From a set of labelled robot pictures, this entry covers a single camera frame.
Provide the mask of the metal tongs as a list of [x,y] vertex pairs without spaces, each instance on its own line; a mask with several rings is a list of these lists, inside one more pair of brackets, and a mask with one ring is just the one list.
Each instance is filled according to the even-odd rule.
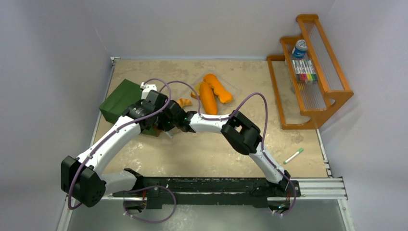
[[164,131],[164,133],[169,137],[169,138],[174,138],[174,133],[172,131]]

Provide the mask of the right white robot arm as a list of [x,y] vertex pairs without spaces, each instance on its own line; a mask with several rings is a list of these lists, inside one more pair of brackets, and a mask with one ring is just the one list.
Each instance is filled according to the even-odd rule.
[[289,186],[295,189],[289,172],[267,150],[260,128],[238,110],[230,115],[206,115],[197,111],[186,112],[171,100],[164,111],[159,113],[157,127],[162,131],[178,128],[183,132],[221,134],[236,152],[249,156],[256,163],[274,195],[283,195]]

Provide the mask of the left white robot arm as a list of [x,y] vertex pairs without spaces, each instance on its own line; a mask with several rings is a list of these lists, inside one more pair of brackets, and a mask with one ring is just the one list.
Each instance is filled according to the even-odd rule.
[[142,131],[150,129],[158,114],[169,104],[169,98],[155,90],[145,98],[128,106],[112,128],[85,152],[73,158],[67,156],[61,163],[61,188],[68,194],[69,209],[76,199],[79,205],[95,206],[105,195],[126,191],[137,197],[143,192],[143,183],[131,170],[107,174],[103,172],[118,152]]

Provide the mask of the fake croissant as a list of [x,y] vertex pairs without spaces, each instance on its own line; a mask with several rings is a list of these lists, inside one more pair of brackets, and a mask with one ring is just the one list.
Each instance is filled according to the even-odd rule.
[[181,108],[185,108],[185,107],[187,107],[187,106],[192,106],[192,101],[189,100],[189,99],[186,99],[186,98],[180,98],[180,99],[178,99],[178,100],[177,100],[177,103],[178,103],[178,105],[179,105]]

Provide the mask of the green paper bag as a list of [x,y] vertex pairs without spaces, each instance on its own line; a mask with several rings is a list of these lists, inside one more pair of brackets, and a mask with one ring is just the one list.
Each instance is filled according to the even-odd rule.
[[114,124],[123,111],[141,99],[140,85],[124,79],[99,106],[104,119]]

